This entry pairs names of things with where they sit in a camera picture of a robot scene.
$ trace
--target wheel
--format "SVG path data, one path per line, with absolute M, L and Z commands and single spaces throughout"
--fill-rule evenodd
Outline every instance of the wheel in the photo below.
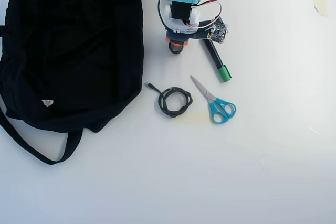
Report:
M 183 45 L 177 46 L 173 43 L 169 43 L 169 50 L 170 50 L 170 52 L 172 52 L 175 55 L 178 55 L 178 54 L 182 53 L 183 48 L 184 48 Z

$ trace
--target backpack label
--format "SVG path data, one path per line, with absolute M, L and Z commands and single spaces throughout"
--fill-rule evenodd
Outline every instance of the backpack label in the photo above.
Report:
M 50 107 L 54 103 L 53 100 L 42 100 L 42 101 L 46 107 Z

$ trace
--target circuit board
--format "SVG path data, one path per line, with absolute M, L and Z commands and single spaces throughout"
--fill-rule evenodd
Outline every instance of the circuit board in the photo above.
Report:
M 213 27 L 210 29 L 207 39 L 223 44 L 226 34 L 227 34 L 227 25 L 224 24 L 222 18 L 219 18 L 218 20 L 216 20 L 216 22 L 213 24 Z

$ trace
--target blue scissor handle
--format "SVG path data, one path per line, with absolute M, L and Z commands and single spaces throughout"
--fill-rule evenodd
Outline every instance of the blue scissor handle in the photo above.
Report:
M 212 121 L 215 123 L 215 124 L 223 124 L 223 123 L 226 123 L 227 121 L 229 121 L 229 118 L 226 116 L 225 113 L 223 113 L 216 105 L 216 103 L 214 102 L 211 102 L 209 103 L 209 106 L 210 106 L 210 110 L 211 110 L 211 117 L 212 117 Z M 222 117 L 222 121 L 220 122 L 217 122 L 216 119 L 215 119 L 215 115 L 219 114 L 221 117 Z
M 237 111 L 237 108 L 236 108 L 236 106 L 235 106 L 233 103 L 226 102 L 226 101 L 221 100 L 221 99 L 219 99 L 219 98 L 217 98 L 215 102 L 216 102 L 216 103 L 217 103 L 217 104 L 224 110 L 224 112 L 226 113 L 226 116 L 227 116 L 229 119 L 231 119 L 231 118 L 233 118 L 233 117 L 235 116 L 236 111 Z M 226 106 L 231 107 L 231 110 L 232 110 L 231 113 L 229 113 L 229 112 L 227 111 Z

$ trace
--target white wire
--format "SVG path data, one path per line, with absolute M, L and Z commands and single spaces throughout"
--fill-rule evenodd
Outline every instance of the white wire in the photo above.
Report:
M 220 5 L 220 11 L 219 11 L 219 14 L 218 14 L 214 19 L 212 19 L 211 22 L 210 22 L 209 24 L 207 24 L 207 25 L 205 25 L 205 26 L 193 26 L 193 25 L 187 23 L 187 25 L 188 25 L 189 27 L 192 27 L 192 28 L 199 28 L 199 29 L 201 29 L 201 28 L 206 28 L 206 27 L 212 25 L 213 23 L 215 23 L 215 22 L 220 18 L 220 15 L 222 14 L 222 9 L 223 9 L 223 7 L 222 7 L 222 4 L 221 4 L 220 1 L 212 1 L 212 2 L 209 2 L 209 3 L 203 4 L 203 5 L 212 4 L 212 3 L 219 3 L 219 5 Z

